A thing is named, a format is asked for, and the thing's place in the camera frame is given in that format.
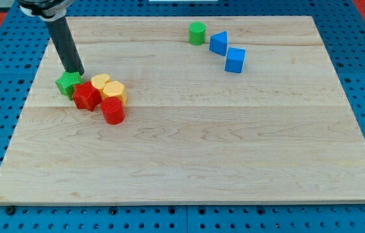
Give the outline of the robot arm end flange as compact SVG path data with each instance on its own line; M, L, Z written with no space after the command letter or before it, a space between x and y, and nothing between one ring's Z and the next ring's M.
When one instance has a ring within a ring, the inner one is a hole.
M43 21L55 21L64 17L75 0L17 0L21 11Z

